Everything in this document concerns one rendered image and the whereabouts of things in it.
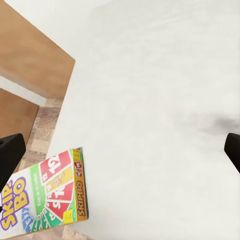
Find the board game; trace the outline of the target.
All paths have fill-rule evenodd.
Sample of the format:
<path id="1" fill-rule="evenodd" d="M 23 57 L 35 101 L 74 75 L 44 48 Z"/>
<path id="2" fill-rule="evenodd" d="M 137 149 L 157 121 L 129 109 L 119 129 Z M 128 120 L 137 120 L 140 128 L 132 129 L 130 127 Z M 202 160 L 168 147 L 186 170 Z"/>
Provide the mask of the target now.
<path id="1" fill-rule="evenodd" d="M 71 148 L 12 174 L 0 207 L 0 240 L 86 221 L 82 151 Z"/>

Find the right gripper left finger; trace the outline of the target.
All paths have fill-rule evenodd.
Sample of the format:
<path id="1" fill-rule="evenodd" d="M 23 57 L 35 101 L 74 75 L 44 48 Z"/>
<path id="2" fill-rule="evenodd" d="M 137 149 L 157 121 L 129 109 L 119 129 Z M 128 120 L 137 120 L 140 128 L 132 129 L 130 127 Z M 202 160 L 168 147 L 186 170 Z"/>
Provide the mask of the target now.
<path id="1" fill-rule="evenodd" d="M 25 153 L 26 145 L 21 133 L 0 138 L 0 193 Z"/>

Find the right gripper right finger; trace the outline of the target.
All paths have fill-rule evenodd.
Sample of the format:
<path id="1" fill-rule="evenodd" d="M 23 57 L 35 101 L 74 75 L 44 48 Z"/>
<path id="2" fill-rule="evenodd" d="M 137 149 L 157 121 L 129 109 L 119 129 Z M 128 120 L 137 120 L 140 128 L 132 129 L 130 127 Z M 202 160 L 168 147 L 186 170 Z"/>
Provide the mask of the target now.
<path id="1" fill-rule="evenodd" d="M 224 151 L 240 173 L 240 135 L 229 133 L 227 135 Z"/>

